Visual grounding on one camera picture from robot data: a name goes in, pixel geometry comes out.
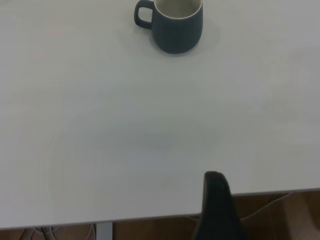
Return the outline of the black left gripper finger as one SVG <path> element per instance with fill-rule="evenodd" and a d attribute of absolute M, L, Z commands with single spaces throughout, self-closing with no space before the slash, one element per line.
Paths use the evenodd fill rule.
<path fill-rule="evenodd" d="M 216 171 L 204 174 L 202 211 L 195 240 L 245 240 L 247 237 L 225 176 Z"/>

